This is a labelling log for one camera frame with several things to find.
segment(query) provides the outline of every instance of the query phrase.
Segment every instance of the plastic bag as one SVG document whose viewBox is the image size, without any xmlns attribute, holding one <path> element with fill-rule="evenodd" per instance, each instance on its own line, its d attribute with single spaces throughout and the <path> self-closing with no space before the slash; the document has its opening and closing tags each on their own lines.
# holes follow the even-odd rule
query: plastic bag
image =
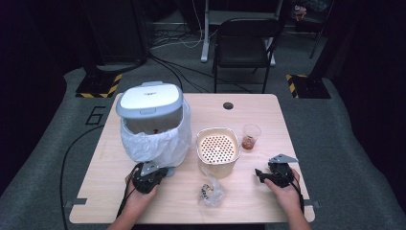
<svg viewBox="0 0 406 230">
<path fill-rule="evenodd" d="M 224 190 L 218 180 L 212 176 L 206 168 L 203 167 L 201 170 L 209 178 L 210 182 L 212 183 L 212 187 L 210 187 L 208 184 L 204 184 L 202 186 L 199 199 L 200 203 L 203 203 L 206 206 L 217 207 L 225 196 Z"/>
<path fill-rule="evenodd" d="M 134 134 L 122 119 L 121 134 L 127 155 L 135 162 L 153 161 L 160 168 L 180 165 L 192 143 L 191 108 L 186 100 L 183 100 L 182 109 L 179 125 L 157 134 Z"/>
</svg>

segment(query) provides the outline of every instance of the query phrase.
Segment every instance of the person's hand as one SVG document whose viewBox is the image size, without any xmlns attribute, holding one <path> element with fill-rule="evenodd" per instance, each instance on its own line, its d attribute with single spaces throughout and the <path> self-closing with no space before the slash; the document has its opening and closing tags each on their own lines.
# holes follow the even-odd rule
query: person's hand
<svg viewBox="0 0 406 230">
<path fill-rule="evenodd" d="M 129 175 L 125 178 L 125 183 L 132 179 Z M 126 195 L 128 196 L 122 213 L 110 225 L 108 229 L 131 229 L 138 218 L 148 207 L 149 203 L 158 193 L 159 185 L 156 185 L 149 194 L 142 194 L 135 190 L 132 181 L 129 181 Z"/>
<path fill-rule="evenodd" d="M 293 180 L 293 184 L 299 188 L 299 174 L 292 169 L 293 176 L 296 178 Z M 311 229 L 304 214 L 302 213 L 301 203 L 299 199 L 299 194 L 292 185 L 281 188 L 274 184 L 270 179 L 265 179 L 263 181 L 270 190 L 272 190 L 277 197 L 279 204 L 281 205 L 283 211 L 287 215 L 289 222 L 289 229 Z"/>
</svg>

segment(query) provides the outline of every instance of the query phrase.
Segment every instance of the table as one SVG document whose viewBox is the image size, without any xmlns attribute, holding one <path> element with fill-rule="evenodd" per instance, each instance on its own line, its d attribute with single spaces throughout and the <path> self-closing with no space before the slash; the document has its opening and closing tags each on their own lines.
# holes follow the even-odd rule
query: table
<svg viewBox="0 0 406 230">
<path fill-rule="evenodd" d="M 221 25 L 224 21 L 237 17 L 254 17 L 254 18 L 279 18 L 279 14 L 282 7 L 282 1 L 278 0 L 278 6 L 275 12 L 249 12 L 249 11 L 211 11 L 209 7 L 209 0 L 206 0 L 205 5 L 205 19 L 204 19 L 204 40 L 201 62 L 207 62 L 209 55 L 209 26 L 210 25 Z M 272 38 L 267 42 L 267 44 L 272 43 Z M 274 66 L 275 57 L 271 57 L 271 66 Z"/>
<path fill-rule="evenodd" d="M 295 157 L 282 111 L 275 95 L 270 94 L 185 94 L 192 109 L 192 147 L 184 162 L 176 167 L 175 175 L 162 180 L 160 191 L 139 223 L 200 224 L 200 223 L 268 223 L 286 222 L 287 218 L 273 193 L 259 183 L 255 169 L 269 173 L 269 158 L 283 153 Z M 120 117 L 115 107 L 107 118 L 89 169 L 79 190 L 78 198 L 85 204 L 75 204 L 70 220 L 73 223 L 111 223 L 114 221 L 124 195 L 124 178 L 135 166 L 124 151 L 120 136 Z M 223 108 L 232 103 L 233 109 Z M 210 180 L 197 167 L 195 139 L 208 127 L 229 127 L 238 138 L 246 123 L 262 129 L 251 152 L 243 151 L 232 173 L 219 183 L 225 197 L 219 207 L 198 203 L 200 190 Z M 301 170 L 299 163 L 289 164 Z M 305 181 L 301 179 L 304 199 L 309 199 Z M 308 221 L 315 218 L 312 206 L 305 206 Z"/>
</svg>

